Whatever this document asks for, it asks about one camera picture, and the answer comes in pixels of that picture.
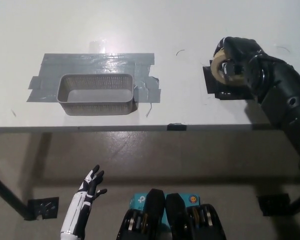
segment gray duct tape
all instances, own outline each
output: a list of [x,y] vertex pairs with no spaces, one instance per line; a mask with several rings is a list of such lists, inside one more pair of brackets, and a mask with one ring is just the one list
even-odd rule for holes
[[153,53],[97,53],[44,55],[38,76],[32,77],[27,102],[56,103],[60,79],[66,74],[130,74],[134,77],[134,100],[160,103],[159,79],[149,76]]

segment black table leg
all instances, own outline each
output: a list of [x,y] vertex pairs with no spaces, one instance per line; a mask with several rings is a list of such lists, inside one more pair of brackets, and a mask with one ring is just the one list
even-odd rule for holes
[[18,212],[25,220],[35,220],[35,214],[14,193],[0,181],[0,197]]

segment masking tape roll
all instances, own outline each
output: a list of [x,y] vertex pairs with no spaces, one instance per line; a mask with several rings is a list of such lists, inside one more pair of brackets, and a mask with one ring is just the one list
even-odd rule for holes
[[223,73],[220,71],[220,65],[226,61],[226,54],[225,54],[225,50],[223,48],[221,48],[215,55],[213,58],[213,61],[211,63],[211,73],[214,76],[214,78],[225,85],[230,85],[230,86],[242,86],[244,85],[244,76],[241,75],[235,75],[232,77],[229,77],[230,80],[226,80],[224,78]]

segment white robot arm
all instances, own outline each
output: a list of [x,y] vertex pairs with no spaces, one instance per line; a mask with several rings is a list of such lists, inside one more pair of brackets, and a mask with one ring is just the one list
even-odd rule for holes
[[107,189],[98,190],[97,185],[103,181],[104,171],[95,166],[83,180],[79,190],[73,196],[68,212],[66,213],[62,228],[61,240],[84,240],[85,228],[89,218],[93,201]]

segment rectangular basket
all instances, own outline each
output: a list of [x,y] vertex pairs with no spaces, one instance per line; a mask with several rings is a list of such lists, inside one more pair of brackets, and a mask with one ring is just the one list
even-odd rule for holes
[[64,75],[56,96],[71,116],[127,115],[133,97],[133,77],[121,73]]

